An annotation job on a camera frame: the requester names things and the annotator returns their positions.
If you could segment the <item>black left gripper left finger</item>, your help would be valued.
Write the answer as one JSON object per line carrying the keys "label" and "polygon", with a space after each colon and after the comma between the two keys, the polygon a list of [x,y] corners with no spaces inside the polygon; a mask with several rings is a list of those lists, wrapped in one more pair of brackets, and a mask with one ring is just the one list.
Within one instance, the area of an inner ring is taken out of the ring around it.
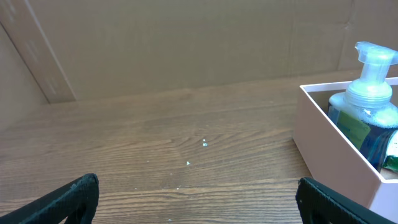
{"label": "black left gripper left finger", "polygon": [[96,174],[85,174],[1,217],[1,223],[90,224],[99,202]]}

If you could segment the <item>green white soap packet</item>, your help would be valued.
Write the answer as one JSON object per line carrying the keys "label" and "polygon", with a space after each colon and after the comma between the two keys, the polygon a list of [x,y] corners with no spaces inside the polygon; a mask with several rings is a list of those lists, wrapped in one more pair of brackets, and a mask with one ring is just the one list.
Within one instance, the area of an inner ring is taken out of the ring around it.
{"label": "green white soap packet", "polygon": [[397,130],[387,135],[384,147],[386,148],[386,156],[383,168],[397,172]]}

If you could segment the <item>white cardboard box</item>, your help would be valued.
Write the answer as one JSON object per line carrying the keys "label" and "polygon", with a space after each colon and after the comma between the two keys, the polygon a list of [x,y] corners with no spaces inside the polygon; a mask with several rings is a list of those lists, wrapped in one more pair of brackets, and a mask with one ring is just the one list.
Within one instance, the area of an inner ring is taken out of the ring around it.
{"label": "white cardboard box", "polygon": [[348,85],[301,85],[293,139],[316,181],[396,222],[397,178],[385,179],[326,114],[329,97]]}

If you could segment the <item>clear soap pump bottle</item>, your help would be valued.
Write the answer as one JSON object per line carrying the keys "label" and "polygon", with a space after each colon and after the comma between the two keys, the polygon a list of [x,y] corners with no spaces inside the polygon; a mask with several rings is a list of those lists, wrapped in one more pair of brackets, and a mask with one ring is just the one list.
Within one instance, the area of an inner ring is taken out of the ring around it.
{"label": "clear soap pump bottle", "polygon": [[363,63],[361,75],[329,98],[327,115],[380,171],[397,140],[397,106],[391,103],[392,87],[386,82],[390,66],[397,64],[397,51],[365,41],[357,42],[355,49]]}

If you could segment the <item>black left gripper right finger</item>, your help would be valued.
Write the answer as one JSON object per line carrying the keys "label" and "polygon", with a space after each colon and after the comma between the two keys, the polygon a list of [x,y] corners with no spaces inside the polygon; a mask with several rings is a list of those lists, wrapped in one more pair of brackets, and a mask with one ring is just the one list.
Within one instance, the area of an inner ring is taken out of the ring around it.
{"label": "black left gripper right finger", "polygon": [[295,196],[303,223],[397,222],[397,181],[378,177],[328,180],[304,177]]}

